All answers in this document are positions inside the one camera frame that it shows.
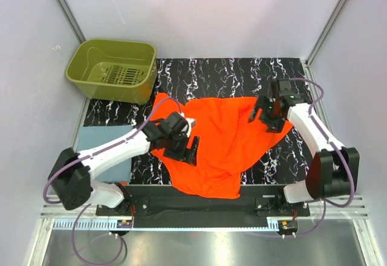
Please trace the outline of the orange t shirt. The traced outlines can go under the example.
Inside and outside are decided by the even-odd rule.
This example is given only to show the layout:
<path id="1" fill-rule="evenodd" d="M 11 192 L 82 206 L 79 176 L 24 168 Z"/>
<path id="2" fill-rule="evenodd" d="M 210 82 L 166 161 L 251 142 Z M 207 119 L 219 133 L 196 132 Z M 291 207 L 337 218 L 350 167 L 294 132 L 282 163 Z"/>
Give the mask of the orange t shirt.
<path id="1" fill-rule="evenodd" d="M 182 111 L 194 118 L 191 136 L 198 136 L 197 165 L 175 161 L 164 156 L 164 149 L 152 154 L 166 166 L 172 186 L 189 195 L 205 198 L 239 197 L 241 174 L 251 168 L 267 151 L 276 146 L 292 129 L 285 122 L 280 133 L 268 132 L 259 119 L 248 119 L 255 105 L 254 97 L 192 99 L 176 104 L 165 93 L 158 93 L 153 120 Z"/>

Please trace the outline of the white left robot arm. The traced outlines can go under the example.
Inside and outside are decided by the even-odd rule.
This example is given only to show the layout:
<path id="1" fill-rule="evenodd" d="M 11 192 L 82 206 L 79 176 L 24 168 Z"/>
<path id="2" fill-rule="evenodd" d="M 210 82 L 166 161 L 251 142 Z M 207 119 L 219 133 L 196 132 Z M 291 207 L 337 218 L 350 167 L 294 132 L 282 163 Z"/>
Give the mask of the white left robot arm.
<path id="1" fill-rule="evenodd" d="M 146 120 L 138 128 L 110 142 L 85 151 L 63 150 L 48 183 L 65 210 L 75 210 L 88 204 L 106 207 L 117 215 L 130 211 L 131 194 L 119 182 L 102 182 L 96 178 L 133 157 L 162 149 L 163 155 L 191 166 L 197 165 L 200 138 L 191 136 L 194 118 L 182 112 L 172 112 L 166 118 Z"/>

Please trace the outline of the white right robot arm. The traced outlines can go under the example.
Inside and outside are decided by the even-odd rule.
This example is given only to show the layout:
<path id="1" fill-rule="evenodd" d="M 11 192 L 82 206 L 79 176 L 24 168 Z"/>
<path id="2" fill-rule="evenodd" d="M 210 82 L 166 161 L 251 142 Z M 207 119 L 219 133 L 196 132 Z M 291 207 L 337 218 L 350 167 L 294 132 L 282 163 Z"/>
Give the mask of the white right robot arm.
<path id="1" fill-rule="evenodd" d="M 290 122 L 300 133 L 313 157 L 304 180 L 282 187 L 274 201 L 280 215 L 289 215 L 296 205 L 323 201 L 348 207 L 357 188 L 360 154 L 348 148 L 324 125 L 303 94 L 292 90 L 291 79 L 271 82 L 271 96 L 259 96 L 249 122 L 259 119 L 269 133 L 280 133 Z"/>

